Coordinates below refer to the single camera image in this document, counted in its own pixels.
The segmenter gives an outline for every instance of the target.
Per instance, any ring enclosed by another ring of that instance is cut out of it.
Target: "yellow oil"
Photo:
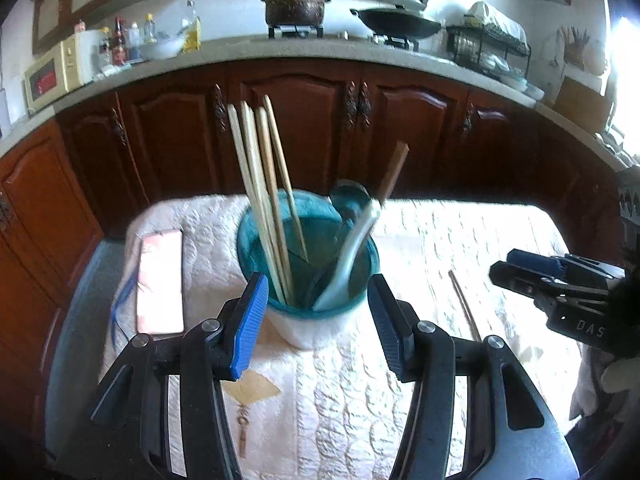
[[[193,52],[200,49],[200,19],[196,18],[193,25],[187,29],[187,37],[184,40],[183,52]]]

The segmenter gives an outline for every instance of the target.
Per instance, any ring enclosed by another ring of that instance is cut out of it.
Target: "gray floor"
[[[113,295],[122,276],[124,241],[104,240],[80,281],[60,334],[47,391],[46,446],[60,452],[98,383]]]

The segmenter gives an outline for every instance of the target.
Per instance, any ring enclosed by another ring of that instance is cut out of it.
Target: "microwave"
[[[98,49],[103,39],[101,30],[76,32],[29,67],[24,87],[30,114],[94,79],[100,72]]]

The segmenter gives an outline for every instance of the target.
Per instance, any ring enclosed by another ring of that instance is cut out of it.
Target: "metal screw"
[[[431,321],[418,321],[418,330],[430,334],[436,331],[436,326]]]
[[[497,335],[489,336],[486,341],[489,343],[489,346],[492,346],[494,348],[502,348],[504,346],[504,341],[500,336]]]
[[[136,348],[142,348],[143,346],[146,346],[146,344],[149,342],[149,339],[150,337],[148,334],[138,334],[137,336],[134,336],[131,342]]]
[[[205,332],[216,332],[220,329],[220,322],[217,319],[205,319],[200,327]]]

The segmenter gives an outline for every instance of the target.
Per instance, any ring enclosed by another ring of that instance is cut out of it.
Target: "blue gripper pad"
[[[507,263],[533,270],[552,278],[564,278],[564,267],[559,259],[550,256],[541,256],[536,253],[528,253],[520,249],[512,249],[507,254]]]
[[[249,367],[255,341],[269,298],[269,282],[260,272],[254,272],[224,326],[224,344],[230,354],[230,371],[237,380]]]
[[[367,297],[389,370],[402,383],[415,381],[420,375],[413,332],[418,316],[410,304],[396,300],[382,274],[370,278]]]

